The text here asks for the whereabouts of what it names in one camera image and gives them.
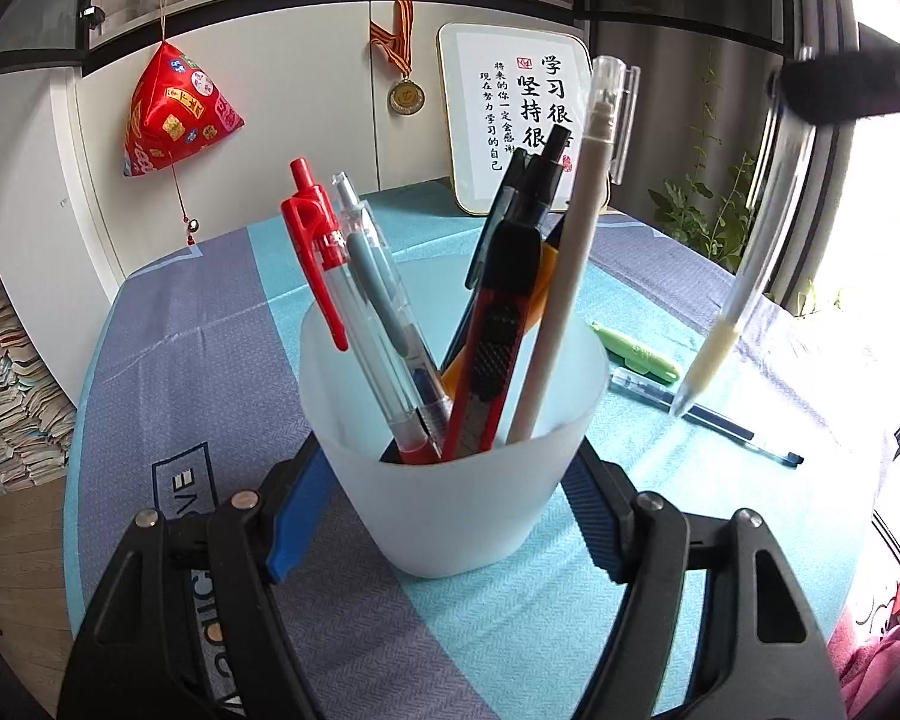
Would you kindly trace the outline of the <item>clear dark blue pen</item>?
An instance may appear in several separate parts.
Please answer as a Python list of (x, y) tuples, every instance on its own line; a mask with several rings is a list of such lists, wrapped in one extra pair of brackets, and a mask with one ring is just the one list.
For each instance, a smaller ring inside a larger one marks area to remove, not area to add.
[[(610, 384), (611, 387), (616, 388), (619, 392), (624, 392), (628, 397), (643, 401), (647, 405), (653, 405), (658, 410), (668, 411), (674, 402), (674, 393), (670, 392), (668, 388), (653, 382), (653, 380), (645, 379), (639, 374), (634, 374), (624, 367), (616, 367), (611, 372)], [(707, 408), (707, 406), (691, 406), (683, 419), (733, 440), (741, 447), (746, 447), (751, 452), (777, 461), (787, 468), (798, 468), (805, 461), (805, 457), (797, 452), (784, 452), (781, 447), (770, 445), (767, 440), (758, 436), (751, 429), (740, 426), (738, 422), (731, 421), (730, 418), (720, 415), (718, 411)]]

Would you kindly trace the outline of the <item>framed calligraphy board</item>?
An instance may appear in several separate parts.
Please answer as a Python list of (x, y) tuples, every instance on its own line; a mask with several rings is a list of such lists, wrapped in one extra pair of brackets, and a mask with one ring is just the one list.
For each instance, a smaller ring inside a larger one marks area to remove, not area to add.
[(453, 192), (471, 216), (491, 210), (515, 149), (539, 153), (571, 132), (551, 210), (566, 210), (587, 122), (593, 59), (567, 32), (447, 23), (437, 32)]

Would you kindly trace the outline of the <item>red black utility knife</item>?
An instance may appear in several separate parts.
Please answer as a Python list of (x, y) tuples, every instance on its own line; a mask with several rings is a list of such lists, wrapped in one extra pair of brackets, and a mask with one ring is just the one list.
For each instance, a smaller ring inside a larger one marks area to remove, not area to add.
[(530, 293), (541, 257), (536, 227), (503, 221), (489, 245), (463, 369), (442, 447), (443, 461), (491, 449), (523, 338), (521, 300)]

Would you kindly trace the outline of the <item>green highlighter pen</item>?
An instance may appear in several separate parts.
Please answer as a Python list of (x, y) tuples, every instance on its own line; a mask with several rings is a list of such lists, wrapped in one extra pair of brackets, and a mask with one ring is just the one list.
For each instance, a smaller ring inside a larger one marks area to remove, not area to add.
[(596, 333), (603, 348), (621, 359), (631, 371), (666, 383), (675, 383), (681, 379), (683, 371), (678, 364), (660, 351), (598, 322), (590, 323), (590, 328)]

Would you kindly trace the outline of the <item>clear pen yellow grip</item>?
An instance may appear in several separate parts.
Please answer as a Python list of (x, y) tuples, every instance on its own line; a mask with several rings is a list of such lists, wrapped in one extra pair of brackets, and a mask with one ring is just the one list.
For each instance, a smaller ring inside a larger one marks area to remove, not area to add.
[(766, 165), (758, 169), (754, 186), (759, 200), (758, 215), (730, 294), (674, 394), (670, 406), (670, 415), (674, 418), (689, 413), (733, 351), (764, 294), (797, 213), (798, 200), (808, 176), (816, 127), (795, 112), (792, 93), (785, 89), (785, 77), (795, 68), (795, 64), (786, 65), (772, 80), (772, 149)]

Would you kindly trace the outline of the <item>red hanging zongzi ornament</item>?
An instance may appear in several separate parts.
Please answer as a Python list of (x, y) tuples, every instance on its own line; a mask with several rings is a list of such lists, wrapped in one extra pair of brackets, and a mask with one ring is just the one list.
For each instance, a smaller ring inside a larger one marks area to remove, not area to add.
[(169, 41), (160, 41), (131, 94), (121, 172), (142, 177), (170, 171), (188, 245), (196, 242), (199, 221), (188, 215), (176, 165), (244, 125), (244, 117), (198, 62)]

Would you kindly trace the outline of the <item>red clip clear pen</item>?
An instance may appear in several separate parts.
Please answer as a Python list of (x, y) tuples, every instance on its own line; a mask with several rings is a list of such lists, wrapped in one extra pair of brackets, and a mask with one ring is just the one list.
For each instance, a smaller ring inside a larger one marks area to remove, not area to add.
[(323, 187), (304, 158), (292, 161), (289, 171), (295, 192), (281, 203), (281, 213), (304, 277), (334, 346), (356, 355), (377, 405), (379, 401), (388, 403), (395, 395), (379, 356), (370, 346), (372, 338), (357, 305), (359, 296), (347, 270), (347, 250), (333, 181), (329, 187)]

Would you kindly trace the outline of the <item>tall stack of books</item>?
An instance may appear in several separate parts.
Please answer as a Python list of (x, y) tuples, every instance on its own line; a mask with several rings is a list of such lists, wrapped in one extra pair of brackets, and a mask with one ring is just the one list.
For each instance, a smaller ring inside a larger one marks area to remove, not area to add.
[(75, 424), (0, 280), (0, 496), (63, 478)]

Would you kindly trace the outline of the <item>blue grey tablecloth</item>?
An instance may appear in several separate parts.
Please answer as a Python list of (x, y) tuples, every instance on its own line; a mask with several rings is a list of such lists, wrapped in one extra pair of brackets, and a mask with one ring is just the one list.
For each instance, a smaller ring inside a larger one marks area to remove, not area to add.
[[(133, 273), (80, 394), (64, 502), (64, 582), (80, 619), (131, 518), (212, 511), (304, 444), (302, 320), (312, 298), (281, 220)], [(782, 449), (789, 470), (618, 394), (596, 451), (681, 509), (769, 520), (823, 631), (847, 598), (893, 433), (859, 394), (845, 333), (763, 304), (706, 400)], [(566, 718), (622, 592), (554, 496), (509, 559), (447, 580), (395, 571), (329, 489), (302, 564), (276, 592), (331, 718)]]

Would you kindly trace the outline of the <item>grey clear retractable pen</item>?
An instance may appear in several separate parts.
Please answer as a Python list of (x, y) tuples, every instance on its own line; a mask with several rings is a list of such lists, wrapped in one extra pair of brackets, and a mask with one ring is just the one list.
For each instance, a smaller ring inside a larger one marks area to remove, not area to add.
[(357, 305), (395, 395), (380, 408), (406, 463), (436, 461), (452, 402), (372, 208), (345, 172), (333, 177), (333, 190)]

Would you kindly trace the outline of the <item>orange black utility knife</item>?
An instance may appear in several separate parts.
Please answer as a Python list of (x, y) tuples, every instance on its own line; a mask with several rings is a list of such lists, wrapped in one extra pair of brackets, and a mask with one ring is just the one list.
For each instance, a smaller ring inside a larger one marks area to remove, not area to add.
[[(523, 332), (528, 332), (543, 316), (546, 299), (548, 299), (549, 284), (553, 281), (554, 272), (557, 263), (557, 247), (551, 241), (544, 241), (541, 244), (541, 257), (539, 257), (538, 270), (536, 270), (535, 282), (532, 284), (530, 293), (526, 294), (521, 300), (521, 310), (523, 310)], [(464, 321), (464, 338), (470, 333), (470, 321)], [(458, 381), (461, 376), (464, 361), (464, 347), (466, 340), (453, 341), (452, 356), (450, 356), (450, 364), (447, 369), (442, 372), (442, 383), (448, 395), (457, 393)]]

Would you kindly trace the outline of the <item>green potted plant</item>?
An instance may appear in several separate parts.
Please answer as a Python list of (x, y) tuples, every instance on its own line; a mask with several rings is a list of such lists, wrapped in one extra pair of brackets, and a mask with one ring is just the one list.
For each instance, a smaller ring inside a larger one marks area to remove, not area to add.
[(717, 135), (717, 98), (724, 87), (712, 62), (704, 65), (699, 80), (704, 98), (699, 104), (699, 122), (689, 126), (692, 164), (681, 179), (665, 179), (660, 190), (649, 188), (647, 193), (655, 205), (653, 219), (665, 234), (736, 273), (756, 218), (751, 189), (758, 160), (743, 148), (727, 167), (724, 188), (713, 188), (707, 182), (707, 171), (724, 146), (724, 138)]

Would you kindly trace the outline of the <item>white capped gel pen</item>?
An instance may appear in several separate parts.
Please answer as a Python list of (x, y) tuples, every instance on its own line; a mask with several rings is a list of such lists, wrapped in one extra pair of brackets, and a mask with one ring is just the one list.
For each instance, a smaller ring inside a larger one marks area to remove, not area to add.
[(596, 220), (608, 203), (611, 187), (621, 184), (626, 171), (639, 85), (639, 67), (612, 55), (593, 60), (587, 115), (556, 270), (510, 424), (509, 444), (532, 437), (589, 260)]

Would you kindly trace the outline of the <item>translucent white plastic cup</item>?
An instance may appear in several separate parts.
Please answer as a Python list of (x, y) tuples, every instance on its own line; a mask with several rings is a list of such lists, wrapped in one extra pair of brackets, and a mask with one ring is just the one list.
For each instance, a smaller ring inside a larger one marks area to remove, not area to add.
[(356, 358), (336, 349), (317, 307), (302, 320), (305, 417), (379, 550), (418, 577), (474, 571), (520, 548), (577, 454), (608, 377), (605, 349), (572, 317), (532, 437), (436, 465), (395, 465), (382, 460), (390, 429)]

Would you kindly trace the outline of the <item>white cabinet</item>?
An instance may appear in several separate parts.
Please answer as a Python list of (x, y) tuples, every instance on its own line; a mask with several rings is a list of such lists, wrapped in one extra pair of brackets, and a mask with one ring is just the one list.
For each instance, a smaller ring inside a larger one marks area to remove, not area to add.
[(79, 394), (119, 285), (185, 245), (187, 221), (209, 239), (266, 220), (306, 160), (320, 181), (345, 172), (362, 192), (450, 171), (437, 34), (448, 23), (520, 26), (489, 7), (414, 8), (418, 114), (398, 115), (397, 74), (368, 40), (390, 2), (272, 10), (176, 38), (201, 70), (199, 125), (160, 121), (187, 157), (126, 176), (126, 137), (144, 128), (139, 49), (105, 67), (0, 75), (0, 278), (35, 349)]

